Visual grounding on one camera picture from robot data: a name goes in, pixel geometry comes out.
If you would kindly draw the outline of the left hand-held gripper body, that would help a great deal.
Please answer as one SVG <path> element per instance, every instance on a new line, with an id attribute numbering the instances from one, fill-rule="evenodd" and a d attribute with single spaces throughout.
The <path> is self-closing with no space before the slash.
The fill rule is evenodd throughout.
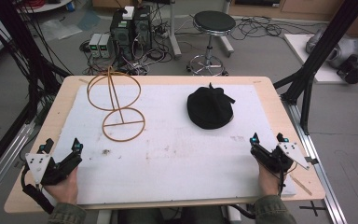
<path id="1" fill-rule="evenodd" d="M 25 159 L 35 183 L 43 186 L 62 182 L 82 162 L 81 154 L 77 152 L 71 152 L 61 162 L 56 162 L 49 154 L 27 153 Z"/>

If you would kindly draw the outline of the black hat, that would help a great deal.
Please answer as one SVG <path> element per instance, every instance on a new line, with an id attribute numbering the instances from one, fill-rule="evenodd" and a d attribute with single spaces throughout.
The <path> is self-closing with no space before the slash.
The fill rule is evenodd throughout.
<path id="1" fill-rule="evenodd" d="M 234 118 L 232 105 L 235 100 L 227 96 L 222 88 L 199 87 L 186 100 L 190 120 L 204 130 L 224 127 Z"/>

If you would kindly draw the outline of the brown wire hat stand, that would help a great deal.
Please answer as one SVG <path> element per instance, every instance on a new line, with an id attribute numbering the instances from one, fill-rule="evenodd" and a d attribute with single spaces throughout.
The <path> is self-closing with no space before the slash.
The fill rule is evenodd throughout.
<path id="1" fill-rule="evenodd" d="M 89 103 L 106 113 L 102 132 L 109 140 L 129 142 L 145 130 L 145 115 L 133 107 L 142 93 L 136 78 L 109 67 L 88 83 L 86 93 Z"/>

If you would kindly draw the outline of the thin wooden stick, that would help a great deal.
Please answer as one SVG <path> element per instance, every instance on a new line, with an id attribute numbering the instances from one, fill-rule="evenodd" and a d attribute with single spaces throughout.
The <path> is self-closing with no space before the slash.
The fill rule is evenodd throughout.
<path id="1" fill-rule="evenodd" d="M 307 192 L 310 196 L 312 196 L 312 192 L 303 184 L 301 183 L 296 177 L 294 177 L 293 175 L 289 175 L 292 180 L 299 185 L 305 192 Z"/>

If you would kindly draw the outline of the white foam mat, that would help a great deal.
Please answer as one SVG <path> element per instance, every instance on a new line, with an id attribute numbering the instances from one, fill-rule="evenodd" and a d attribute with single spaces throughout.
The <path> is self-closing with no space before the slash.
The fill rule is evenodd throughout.
<path id="1" fill-rule="evenodd" d="M 109 102 L 105 86 L 79 88 L 53 152 L 66 157 L 73 142 L 84 148 L 78 166 L 78 201 L 84 205 L 131 203 L 187 203 L 202 200 L 244 200 L 257 197 L 258 166 L 250 153 L 250 139 L 258 136 L 263 147 L 277 140 L 253 85 L 226 85 L 234 99 L 233 120 L 216 130 L 203 130 L 188 117 L 186 100 L 194 85 L 119 85 L 122 103 L 134 102 L 145 123 L 123 143 L 103 134 L 106 113 L 91 105 Z"/>

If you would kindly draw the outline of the white platform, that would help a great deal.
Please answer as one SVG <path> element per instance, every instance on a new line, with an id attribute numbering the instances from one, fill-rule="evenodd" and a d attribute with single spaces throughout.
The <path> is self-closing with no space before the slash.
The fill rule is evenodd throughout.
<path id="1" fill-rule="evenodd" d="M 304 63 L 309 54 L 306 52 L 306 44 L 311 35 L 285 34 L 284 39 L 293 53 L 301 63 Z M 337 70 L 328 63 L 324 63 L 315 75 L 314 82 L 317 84 L 345 84 L 345 81 L 338 76 Z"/>

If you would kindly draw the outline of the black device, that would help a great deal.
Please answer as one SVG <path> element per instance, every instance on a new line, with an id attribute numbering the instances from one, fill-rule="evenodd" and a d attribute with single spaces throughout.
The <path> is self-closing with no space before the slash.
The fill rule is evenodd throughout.
<path id="1" fill-rule="evenodd" d="M 348 84 L 358 83 L 358 62 L 354 56 L 349 57 L 337 70 L 338 76 Z"/>

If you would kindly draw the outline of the grey power supply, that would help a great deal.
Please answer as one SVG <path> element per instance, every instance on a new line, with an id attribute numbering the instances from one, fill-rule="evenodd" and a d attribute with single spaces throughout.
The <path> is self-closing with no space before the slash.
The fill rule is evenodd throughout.
<path id="1" fill-rule="evenodd" d="M 110 34 L 102 34 L 99 41 L 99 50 L 102 58 L 109 58 L 112 54 L 113 46 Z"/>
<path id="2" fill-rule="evenodd" d="M 93 34 L 89 41 L 89 49 L 93 58 L 100 58 L 101 53 L 99 51 L 99 41 L 101 39 L 101 34 Z"/>

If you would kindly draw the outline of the grey rounded device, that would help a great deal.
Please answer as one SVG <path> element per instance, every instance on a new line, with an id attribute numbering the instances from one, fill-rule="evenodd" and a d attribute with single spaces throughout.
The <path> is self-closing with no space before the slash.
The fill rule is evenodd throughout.
<path id="1" fill-rule="evenodd" d="M 324 34 L 325 29 L 320 28 L 314 36 L 312 36 L 306 44 L 306 52 L 311 53 L 315 48 L 316 44 Z M 327 59 L 325 60 L 331 67 L 339 68 L 345 61 L 351 56 L 354 57 L 355 61 L 358 62 L 358 40 L 349 38 L 344 35 L 336 44 L 334 49 L 330 52 Z"/>

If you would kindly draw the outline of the person's legs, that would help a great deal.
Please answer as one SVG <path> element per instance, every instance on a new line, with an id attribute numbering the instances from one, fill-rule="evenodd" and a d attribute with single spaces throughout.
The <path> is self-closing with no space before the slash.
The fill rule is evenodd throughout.
<path id="1" fill-rule="evenodd" d="M 119 210 L 117 224 L 225 224 L 220 206 Z"/>

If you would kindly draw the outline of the clear plastic sheet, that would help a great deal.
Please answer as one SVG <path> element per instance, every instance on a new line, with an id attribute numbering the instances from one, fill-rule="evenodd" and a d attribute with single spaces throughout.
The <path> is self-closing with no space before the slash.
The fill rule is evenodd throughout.
<path id="1" fill-rule="evenodd" d="M 43 37 L 49 41 L 65 39 L 82 32 L 76 25 L 63 25 L 59 20 L 45 21 L 41 25 Z"/>

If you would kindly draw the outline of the black computer tower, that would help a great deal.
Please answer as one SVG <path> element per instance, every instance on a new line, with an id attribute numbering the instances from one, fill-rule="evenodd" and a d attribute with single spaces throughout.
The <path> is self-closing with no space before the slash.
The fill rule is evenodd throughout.
<path id="1" fill-rule="evenodd" d="M 137 7 L 134 11 L 135 39 L 139 49 L 152 47 L 150 13 L 150 6 Z"/>
<path id="2" fill-rule="evenodd" d="M 134 39 L 133 21 L 123 19 L 123 10 L 114 13 L 110 25 L 110 33 L 116 45 L 116 51 L 120 51 L 126 60 L 132 60 L 131 44 Z"/>

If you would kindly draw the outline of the white box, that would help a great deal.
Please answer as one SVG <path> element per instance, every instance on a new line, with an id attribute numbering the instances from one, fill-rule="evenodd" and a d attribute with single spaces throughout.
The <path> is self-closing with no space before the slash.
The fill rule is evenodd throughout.
<path id="1" fill-rule="evenodd" d="M 126 21 L 130 21 L 134 15 L 134 7 L 126 6 L 124 7 L 124 12 L 122 14 L 122 19 Z"/>

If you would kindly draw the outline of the aluminium rail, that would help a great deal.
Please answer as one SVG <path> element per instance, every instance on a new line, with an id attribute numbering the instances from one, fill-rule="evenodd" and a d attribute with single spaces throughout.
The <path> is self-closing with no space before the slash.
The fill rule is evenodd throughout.
<path id="1" fill-rule="evenodd" d="M 4 153 L 0 157 L 0 183 L 5 177 L 7 171 L 12 166 L 13 162 L 19 156 L 21 149 L 25 143 L 30 139 L 34 131 L 35 123 L 33 121 L 24 123 L 20 129 L 11 137 L 7 146 L 3 146 Z"/>
<path id="2" fill-rule="evenodd" d="M 296 105 L 289 105 L 286 102 L 283 102 L 282 104 L 286 109 L 290 120 L 292 121 L 292 124 L 296 130 L 303 148 L 305 149 L 307 156 L 312 159 L 311 167 L 318 176 L 318 179 L 324 189 L 323 203 L 331 222 L 333 224 L 348 224 L 324 170 L 322 161 L 319 158 L 317 149 L 313 144 L 311 137 L 306 134 L 300 125 L 301 113 L 298 107 Z"/>

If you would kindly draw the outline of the black metal frame post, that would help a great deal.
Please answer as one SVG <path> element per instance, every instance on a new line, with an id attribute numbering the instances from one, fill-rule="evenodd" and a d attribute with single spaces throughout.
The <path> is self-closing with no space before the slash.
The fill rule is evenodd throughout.
<path id="1" fill-rule="evenodd" d="M 298 97 L 303 95 L 299 124 L 305 134 L 309 134 L 310 100 L 316 73 L 357 17 L 358 0 L 344 0 L 303 65 L 289 77 L 273 84 L 275 89 L 290 84 L 288 90 L 281 95 L 289 105 L 295 105 Z"/>
<path id="2" fill-rule="evenodd" d="M 57 76 L 66 78 L 71 73 L 44 57 L 12 0 L 0 0 L 0 22 L 11 36 L 11 40 L 6 41 L 0 33 L 0 41 L 28 81 L 29 103 L 25 114 L 30 121 L 37 115 L 40 101 L 50 101 L 57 95 L 62 85 Z"/>

